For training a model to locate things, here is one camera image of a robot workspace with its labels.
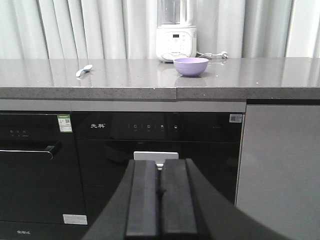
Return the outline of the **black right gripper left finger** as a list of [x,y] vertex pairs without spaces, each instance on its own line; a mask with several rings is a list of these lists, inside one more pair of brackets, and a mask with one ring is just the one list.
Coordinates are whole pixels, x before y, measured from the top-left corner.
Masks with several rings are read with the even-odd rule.
[[130,160],[115,193],[83,240],[156,240],[158,170],[152,160]]

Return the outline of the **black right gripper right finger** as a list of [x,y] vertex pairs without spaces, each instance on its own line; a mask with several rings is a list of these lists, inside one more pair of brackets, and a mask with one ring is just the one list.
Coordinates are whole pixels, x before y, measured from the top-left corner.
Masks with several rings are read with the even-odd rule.
[[229,202],[190,159],[167,159],[161,172],[163,240],[285,240]]

